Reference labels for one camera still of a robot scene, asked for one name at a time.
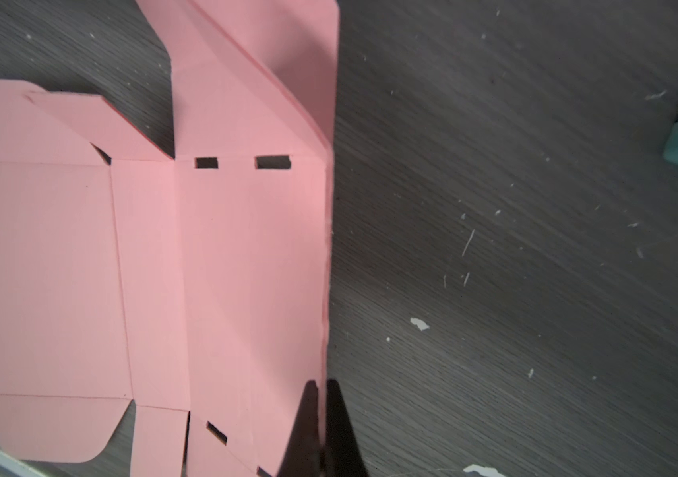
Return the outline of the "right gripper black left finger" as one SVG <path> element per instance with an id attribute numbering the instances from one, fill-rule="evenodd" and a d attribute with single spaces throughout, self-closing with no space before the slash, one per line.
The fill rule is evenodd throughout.
<path id="1" fill-rule="evenodd" d="M 321 472 L 321 443 L 318 432 L 318 387 L 305 384 L 277 477 L 316 477 Z"/>

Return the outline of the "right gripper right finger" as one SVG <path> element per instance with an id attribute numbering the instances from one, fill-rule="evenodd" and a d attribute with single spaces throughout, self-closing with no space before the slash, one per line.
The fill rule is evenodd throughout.
<path id="1" fill-rule="evenodd" d="M 336 380 L 327 382 L 324 470 L 329 477 L 368 477 L 351 419 Z"/>

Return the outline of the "pink cardboard box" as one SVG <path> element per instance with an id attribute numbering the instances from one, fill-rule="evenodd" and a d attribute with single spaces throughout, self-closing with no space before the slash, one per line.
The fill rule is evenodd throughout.
<path id="1" fill-rule="evenodd" d="M 144 1 L 175 151 L 101 95 L 0 79 L 0 449 L 276 475 L 326 377 L 334 1 Z"/>

